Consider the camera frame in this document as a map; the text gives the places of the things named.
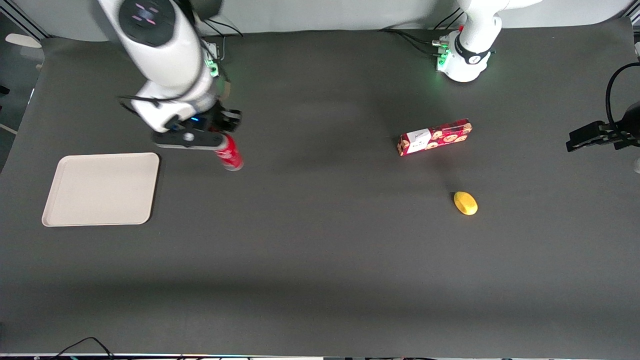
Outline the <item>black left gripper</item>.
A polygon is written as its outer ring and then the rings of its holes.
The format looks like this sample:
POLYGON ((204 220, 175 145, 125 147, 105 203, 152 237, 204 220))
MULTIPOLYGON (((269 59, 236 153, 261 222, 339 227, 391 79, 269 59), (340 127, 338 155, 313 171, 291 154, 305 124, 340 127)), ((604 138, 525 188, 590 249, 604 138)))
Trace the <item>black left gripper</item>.
MULTIPOLYGON (((640 102, 630 105, 620 120, 620 130, 640 140, 640 102)), ((614 132, 610 124, 593 121, 569 133, 566 142, 567 152, 571 153, 589 146, 613 145, 615 150, 626 147, 623 140, 614 132)))

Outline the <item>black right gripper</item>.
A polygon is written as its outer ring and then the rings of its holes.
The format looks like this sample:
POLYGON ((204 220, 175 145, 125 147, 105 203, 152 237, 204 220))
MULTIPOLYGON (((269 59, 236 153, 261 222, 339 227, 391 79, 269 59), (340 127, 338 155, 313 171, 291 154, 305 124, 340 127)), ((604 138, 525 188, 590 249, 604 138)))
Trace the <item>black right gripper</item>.
POLYGON ((235 132, 242 120, 242 111, 226 109, 218 101, 211 109, 198 114, 198 130, 205 133, 235 132))

